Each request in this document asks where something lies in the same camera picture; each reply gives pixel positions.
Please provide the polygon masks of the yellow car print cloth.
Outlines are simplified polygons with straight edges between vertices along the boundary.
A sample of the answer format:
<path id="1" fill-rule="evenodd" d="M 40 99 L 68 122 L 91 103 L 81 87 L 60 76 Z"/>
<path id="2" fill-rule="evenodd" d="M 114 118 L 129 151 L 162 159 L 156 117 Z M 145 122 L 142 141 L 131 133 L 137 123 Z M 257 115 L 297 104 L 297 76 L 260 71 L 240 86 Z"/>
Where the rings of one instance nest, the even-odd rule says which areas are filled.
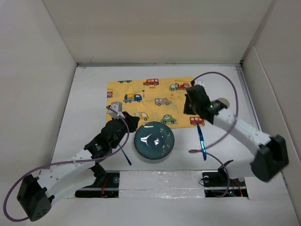
<path id="1" fill-rule="evenodd" d="M 205 126 L 198 116 L 183 113 L 191 77 L 147 78 L 108 82 L 107 104 L 121 102 L 122 110 L 139 117 L 139 126 L 157 121 L 171 129 Z"/>

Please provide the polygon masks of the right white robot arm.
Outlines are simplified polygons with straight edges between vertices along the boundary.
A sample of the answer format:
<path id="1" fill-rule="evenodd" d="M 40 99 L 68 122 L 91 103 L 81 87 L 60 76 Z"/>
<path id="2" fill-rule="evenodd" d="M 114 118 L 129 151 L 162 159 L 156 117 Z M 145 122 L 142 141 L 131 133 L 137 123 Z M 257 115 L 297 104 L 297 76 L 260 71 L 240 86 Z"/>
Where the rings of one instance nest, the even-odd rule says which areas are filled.
<path id="1" fill-rule="evenodd" d="M 289 163 L 285 139 L 255 129 L 235 116 L 220 100 L 210 101 L 201 85 L 186 90 L 184 113 L 198 115 L 212 125 L 228 132 L 243 144 L 253 159 L 232 161 L 217 174 L 220 184 L 227 186 L 236 178 L 256 177 L 269 182 Z"/>

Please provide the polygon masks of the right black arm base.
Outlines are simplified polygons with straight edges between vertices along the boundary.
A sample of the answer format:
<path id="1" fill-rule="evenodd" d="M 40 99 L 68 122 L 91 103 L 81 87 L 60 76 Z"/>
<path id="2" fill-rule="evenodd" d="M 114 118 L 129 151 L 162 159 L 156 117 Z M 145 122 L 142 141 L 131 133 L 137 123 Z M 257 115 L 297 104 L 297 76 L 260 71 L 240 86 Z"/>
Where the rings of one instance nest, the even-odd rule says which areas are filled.
<path id="1" fill-rule="evenodd" d="M 218 169 L 207 169 L 201 172 L 202 177 L 199 184 L 204 187 L 206 198 L 222 195 L 223 197 L 249 197 L 245 178 L 228 178 L 222 166 Z"/>

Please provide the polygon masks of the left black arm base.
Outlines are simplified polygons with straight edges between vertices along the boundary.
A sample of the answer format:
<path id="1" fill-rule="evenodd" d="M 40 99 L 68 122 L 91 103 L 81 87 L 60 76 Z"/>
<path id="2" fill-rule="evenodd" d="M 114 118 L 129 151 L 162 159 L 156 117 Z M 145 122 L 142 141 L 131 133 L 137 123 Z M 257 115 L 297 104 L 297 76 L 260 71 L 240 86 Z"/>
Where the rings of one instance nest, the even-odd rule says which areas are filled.
<path id="1" fill-rule="evenodd" d="M 118 198 L 119 197 L 119 171 L 106 171 L 100 164 L 92 167 L 95 181 L 92 185 L 81 188 L 75 192 L 77 198 Z"/>

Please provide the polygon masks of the teal ceramic plate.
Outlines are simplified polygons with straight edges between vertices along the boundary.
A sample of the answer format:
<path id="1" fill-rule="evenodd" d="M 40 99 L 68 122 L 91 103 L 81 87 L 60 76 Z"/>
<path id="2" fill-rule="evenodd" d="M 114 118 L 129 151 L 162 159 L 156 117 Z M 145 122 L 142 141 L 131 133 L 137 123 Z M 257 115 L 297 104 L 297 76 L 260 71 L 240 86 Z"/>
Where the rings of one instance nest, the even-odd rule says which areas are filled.
<path id="1" fill-rule="evenodd" d="M 175 137 L 172 130 L 161 122 L 145 123 L 135 133 L 135 149 L 147 160 L 165 159 L 172 152 L 174 145 Z"/>

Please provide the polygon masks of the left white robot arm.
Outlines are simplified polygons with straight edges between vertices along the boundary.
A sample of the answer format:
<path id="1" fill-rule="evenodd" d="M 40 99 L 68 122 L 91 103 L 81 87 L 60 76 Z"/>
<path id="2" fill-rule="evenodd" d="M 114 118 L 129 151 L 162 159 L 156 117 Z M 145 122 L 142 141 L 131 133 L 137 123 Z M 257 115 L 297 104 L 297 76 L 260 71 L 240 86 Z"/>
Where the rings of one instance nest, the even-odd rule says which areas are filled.
<path id="1" fill-rule="evenodd" d="M 101 186 L 106 171 L 100 162 L 111 157 L 136 131 L 139 117 L 127 112 L 110 112 L 113 117 L 101 132 L 70 160 L 54 164 L 53 169 L 34 177 L 27 173 L 21 180 L 17 200 L 28 220 L 37 221 L 45 216 L 60 199 L 85 186 Z"/>

